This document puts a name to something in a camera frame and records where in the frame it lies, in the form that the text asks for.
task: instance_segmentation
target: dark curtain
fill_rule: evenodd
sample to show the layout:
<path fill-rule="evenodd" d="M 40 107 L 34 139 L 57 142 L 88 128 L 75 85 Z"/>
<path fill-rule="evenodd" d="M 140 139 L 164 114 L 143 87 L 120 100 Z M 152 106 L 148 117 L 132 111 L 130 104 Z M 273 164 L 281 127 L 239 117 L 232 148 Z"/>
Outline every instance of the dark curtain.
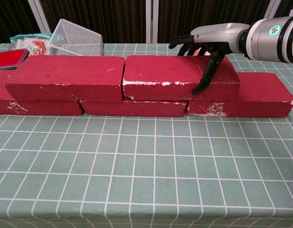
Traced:
<path fill-rule="evenodd" d="M 41 0 L 53 31 L 66 19 L 97 33 L 104 43 L 145 43 L 145 0 Z"/>
<path fill-rule="evenodd" d="M 39 33 L 27 0 L 0 0 L 0 43 L 18 34 Z"/>
<path fill-rule="evenodd" d="M 158 43 L 189 34 L 198 26 L 262 19 L 270 0 L 160 0 Z"/>
<path fill-rule="evenodd" d="M 278 17 L 288 16 L 290 10 L 292 9 L 293 9 L 293 0 L 282 0 L 274 17 L 278 18 Z"/>

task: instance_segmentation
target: robotic hand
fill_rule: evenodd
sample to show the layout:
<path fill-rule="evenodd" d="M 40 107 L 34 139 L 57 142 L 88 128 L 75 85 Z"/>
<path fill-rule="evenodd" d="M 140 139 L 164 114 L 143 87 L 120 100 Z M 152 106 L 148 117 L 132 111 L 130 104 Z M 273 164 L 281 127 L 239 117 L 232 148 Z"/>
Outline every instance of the robotic hand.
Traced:
<path fill-rule="evenodd" d="M 191 34 L 175 38 L 170 49 L 183 44 L 178 55 L 210 53 L 203 77 L 192 94 L 211 83 L 225 54 L 240 53 L 251 60 L 293 63 L 293 16 L 263 19 L 252 25 L 226 23 L 197 27 Z"/>

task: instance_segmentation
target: white wire basket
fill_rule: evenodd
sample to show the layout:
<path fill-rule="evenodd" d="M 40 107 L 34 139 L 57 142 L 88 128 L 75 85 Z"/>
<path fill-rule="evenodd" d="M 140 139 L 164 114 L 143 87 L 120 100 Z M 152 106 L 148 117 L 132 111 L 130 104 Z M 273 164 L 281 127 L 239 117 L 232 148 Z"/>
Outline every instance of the white wire basket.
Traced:
<path fill-rule="evenodd" d="M 101 56 L 102 36 L 85 27 L 60 19 L 49 41 L 51 55 Z"/>

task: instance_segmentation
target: table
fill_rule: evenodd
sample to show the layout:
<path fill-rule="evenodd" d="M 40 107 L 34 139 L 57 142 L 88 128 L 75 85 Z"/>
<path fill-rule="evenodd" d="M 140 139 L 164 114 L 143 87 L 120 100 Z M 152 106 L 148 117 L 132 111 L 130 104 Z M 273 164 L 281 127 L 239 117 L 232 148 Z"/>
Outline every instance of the table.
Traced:
<path fill-rule="evenodd" d="M 8 44 L 0 44 L 0 51 Z M 105 44 L 104 55 L 177 55 Z M 238 72 L 293 65 L 228 55 Z M 287 118 L 0 115 L 0 228 L 293 227 Z"/>

